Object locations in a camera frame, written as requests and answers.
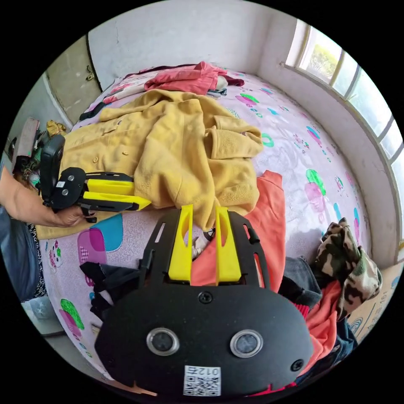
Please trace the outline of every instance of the bed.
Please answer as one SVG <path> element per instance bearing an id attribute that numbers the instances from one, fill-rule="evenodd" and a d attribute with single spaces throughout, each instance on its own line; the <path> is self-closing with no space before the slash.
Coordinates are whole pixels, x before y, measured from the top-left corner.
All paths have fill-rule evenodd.
<path id="1" fill-rule="evenodd" d="M 347 218 L 358 245 L 371 255 L 370 228 L 360 188 L 329 134 L 281 90 L 256 76 L 231 70 L 228 75 L 245 83 L 228 86 L 227 95 L 217 102 L 261 130 L 265 147 L 253 159 L 257 176 L 270 170 L 283 177 L 286 256 L 310 260 L 328 225 L 342 217 Z M 121 81 L 116 79 L 113 85 Z M 120 107 L 140 95 L 124 97 L 109 107 Z M 78 122 L 72 130 L 97 122 L 98 116 Z M 79 234 L 40 241 L 45 283 L 56 314 L 77 349 L 106 379 L 110 377 L 94 350 L 101 321 L 90 313 L 93 283 L 79 265 L 89 260 L 137 268 L 162 214 L 150 210 L 117 215 Z M 209 242 L 211 232 L 194 226 L 192 239 L 197 238 Z"/>

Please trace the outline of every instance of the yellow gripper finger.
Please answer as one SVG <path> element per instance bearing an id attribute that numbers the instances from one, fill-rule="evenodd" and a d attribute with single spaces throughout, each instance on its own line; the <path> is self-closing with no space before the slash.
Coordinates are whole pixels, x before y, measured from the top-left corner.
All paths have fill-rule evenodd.
<path id="1" fill-rule="evenodd" d="M 175 282 L 191 281 L 192 266 L 192 216 L 193 206 L 186 205 L 181 208 L 178 221 L 177 233 L 173 253 L 171 255 L 168 277 Z M 184 237 L 188 232 L 188 243 L 185 244 Z"/>
<path id="2" fill-rule="evenodd" d="M 239 282 L 241 269 L 226 207 L 216 208 L 216 286 Z"/>

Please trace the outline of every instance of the yellow fleece jacket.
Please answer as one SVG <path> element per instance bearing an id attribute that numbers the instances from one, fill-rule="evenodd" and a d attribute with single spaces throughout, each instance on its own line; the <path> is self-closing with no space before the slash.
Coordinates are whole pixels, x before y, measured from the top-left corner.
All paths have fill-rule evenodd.
<path id="1" fill-rule="evenodd" d="M 110 171 L 133 176 L 135 195 L 155 208 L 194 205 L 194 223 L 215 222 L 216 206 L 246 215 L 259 193 L 251 157 L 263 150 L 260 131 L 215 100 L 180 91 L 150 90 L 100 122 L 66 136 L 61 171 Z M 98 221 L 116 213 L 97 212 Z M 37 226 L 38 239 L 74 234 L 89 223 Z"/>

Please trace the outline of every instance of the qr code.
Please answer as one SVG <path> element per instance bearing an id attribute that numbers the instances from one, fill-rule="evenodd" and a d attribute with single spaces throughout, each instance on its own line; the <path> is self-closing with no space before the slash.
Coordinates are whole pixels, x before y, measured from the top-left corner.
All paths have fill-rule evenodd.
<path id="1" fill-rule="evenodd" d="M 185 396 L 219 396 L 221 370 L 219 367 L 185 366 Z"/>

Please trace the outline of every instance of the yellow bracket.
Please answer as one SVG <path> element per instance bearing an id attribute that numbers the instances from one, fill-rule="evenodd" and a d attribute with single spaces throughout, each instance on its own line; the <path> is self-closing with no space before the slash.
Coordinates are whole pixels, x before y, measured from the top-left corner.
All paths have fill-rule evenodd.
<path id="1" fill-rule="evenodd" d="M 241 269 L 231 230 L 229 211 L 216 208 L 216 286 L 222 282 L 239 282 Z"/>
<path id="2" fill-rule="evenodd" d="M 192 217 L 193 206 L 186 205 L 181 208 L 180 218 L 175 235 L 173 252 L 171 255 L 168 277 L 175 282 L 190 282 L 192 267 Z M 188 232 L 188 243 L 184 237 Z"/>
<path id="3" fill-rule="evenodd" d="M 87 187 L 90 192 L 100 194 L 133 195 L 135 193 L 135 184 L 132 181 L 91 179 L 87 181 Z"/>
<path id="4" fill-rule="evenodd" d="M 138 210 L 144 209 L 151 203 L 147 199 L 133 195 L 135 185 L 131 181 L 90 179 L 87 181 L 87 187 L 88 191 L 83 194 L 84 199 L 136 203 L 139 205 Z"/>

